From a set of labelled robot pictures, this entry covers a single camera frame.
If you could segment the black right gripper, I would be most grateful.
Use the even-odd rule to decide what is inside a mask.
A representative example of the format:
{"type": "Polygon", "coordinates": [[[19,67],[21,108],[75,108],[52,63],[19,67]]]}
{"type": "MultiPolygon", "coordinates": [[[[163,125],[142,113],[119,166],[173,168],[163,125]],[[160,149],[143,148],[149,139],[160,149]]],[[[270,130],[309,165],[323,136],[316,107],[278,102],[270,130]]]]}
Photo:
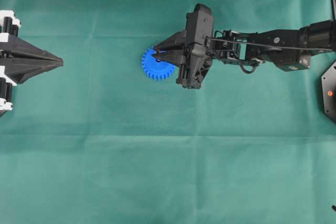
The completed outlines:
{"type": "Polygon", "coordinates": [[[156,52],[161,61],[179,67],[176,83],[186,89],[200,89],[211,63],[207,63],[207,39],[213,34],[213,16],[209,7],[196,4],[186,15],[186,31],[179,31],[156,44],[154,50],[175,50],[184,46],[183,52],[156,52]]]}

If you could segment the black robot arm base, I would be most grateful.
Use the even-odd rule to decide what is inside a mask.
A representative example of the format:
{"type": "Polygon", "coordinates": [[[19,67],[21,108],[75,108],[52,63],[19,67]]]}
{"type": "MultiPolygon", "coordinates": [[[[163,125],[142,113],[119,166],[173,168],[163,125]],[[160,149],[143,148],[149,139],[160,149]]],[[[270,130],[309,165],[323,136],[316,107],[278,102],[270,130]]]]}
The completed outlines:
{"type": "Polygon", "coordinates": [[[336,123],[336,113],[335,113],[336,66],[335,66],[335,62],[321,76],[321,84],[322,84],[324,113],[333,123],[336,123]]]}

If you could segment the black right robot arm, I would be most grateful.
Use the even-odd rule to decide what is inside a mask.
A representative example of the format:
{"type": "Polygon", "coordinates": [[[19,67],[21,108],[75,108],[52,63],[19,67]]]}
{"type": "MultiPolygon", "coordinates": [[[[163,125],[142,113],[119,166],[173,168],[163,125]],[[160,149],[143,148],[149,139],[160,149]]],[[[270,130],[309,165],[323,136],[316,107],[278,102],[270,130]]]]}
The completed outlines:
{"type": "MultiPolygon", "coordinates": [[[[20,20],[12,10],[1,11],[1,114],[11,111],[13,87],[41,73],[62,67],[61,58],[18,37],[20,20]]],[[[264,33],[214,31],[212,11],[197,4],[186,15],[185,29],[149,48],[141,64],[147,77],[165,80],[178,68],[177,84],[199,89],[214,60],[253,73],[271,62],[283,71],[310,68],[312,56],[335,51],[335,21],[298,30],[264,33]]]]}

